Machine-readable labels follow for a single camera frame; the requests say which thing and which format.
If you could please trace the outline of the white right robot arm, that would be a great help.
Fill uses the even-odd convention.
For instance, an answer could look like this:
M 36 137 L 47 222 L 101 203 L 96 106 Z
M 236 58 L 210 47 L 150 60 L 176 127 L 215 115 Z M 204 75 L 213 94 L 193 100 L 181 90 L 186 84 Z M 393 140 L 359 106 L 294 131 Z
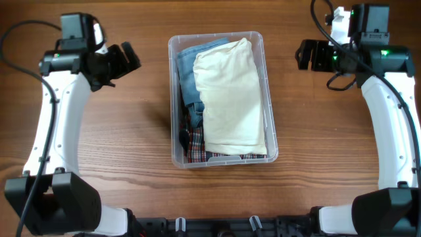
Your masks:
M 391 45 L 389 6 L 331 7 L 316 27 L 324 39 L 305 39 L 296 51 L 301 70 L 353 76 L 370 111 L 378 150 L 378 189 L 352 203 L 313 207 L 309 234 L 420 235 L 420 123 L 410 50 Z

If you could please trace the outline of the cream cloth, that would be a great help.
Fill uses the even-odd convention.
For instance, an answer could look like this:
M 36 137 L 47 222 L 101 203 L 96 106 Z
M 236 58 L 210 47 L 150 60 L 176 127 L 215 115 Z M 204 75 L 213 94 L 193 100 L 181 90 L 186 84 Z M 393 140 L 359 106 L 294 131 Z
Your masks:
M 205 150 L 266 155 L 262 94 L 252 43 L 242 38 L 198 53 L 193 74 L 205 107 Z

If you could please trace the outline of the blue jeans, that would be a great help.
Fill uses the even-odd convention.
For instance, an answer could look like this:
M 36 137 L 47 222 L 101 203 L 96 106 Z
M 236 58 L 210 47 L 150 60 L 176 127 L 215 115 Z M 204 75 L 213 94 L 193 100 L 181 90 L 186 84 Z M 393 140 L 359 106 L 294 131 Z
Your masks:
M 195 85 L 193 64 L 196 56 L 198 53 L 229 42 L 228 38 L 221 38 L 201 45 L 188 47 L 178 53 L 177 64 L 182 98 L 184 105 L 188 109 L 190 115 L 190 125 L 193 128 L 198 128 L 202 125 L 203 110 L 205 108 L 203 102 L 200 100 L 200 93 L 197 91 Z

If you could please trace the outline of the plaid checkered shorts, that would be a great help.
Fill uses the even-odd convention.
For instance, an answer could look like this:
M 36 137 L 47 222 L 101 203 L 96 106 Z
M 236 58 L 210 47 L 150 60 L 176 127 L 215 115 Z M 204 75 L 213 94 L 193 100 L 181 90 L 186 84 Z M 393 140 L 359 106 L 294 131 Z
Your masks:
M 226 156 L 226 154 L 207 151 L 203 127 L 194 128 L 190 125 L 190 121 L 190 115 L 184 115 L 179 129 L 179 142 L 188 163 L 202 163 L 209 161 L 211 157 Z

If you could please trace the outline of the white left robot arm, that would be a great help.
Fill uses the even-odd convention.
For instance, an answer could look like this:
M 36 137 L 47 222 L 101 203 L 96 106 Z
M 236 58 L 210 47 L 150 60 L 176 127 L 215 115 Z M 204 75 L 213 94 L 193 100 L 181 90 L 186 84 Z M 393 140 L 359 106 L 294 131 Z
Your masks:
M 19 178 L 5 183 L 5 197 L 20 220 L 17 233 L 35 236 L 144 236 L 129 209 L 109 207 L 80 176 L 78 141 L 91 93 L 140 67 L 128 42 L 106 46 L 105 31 L 87 13 L 68 13 L 61 38 L 39 62 L 35 77 L 43 99 L 31 154 Z

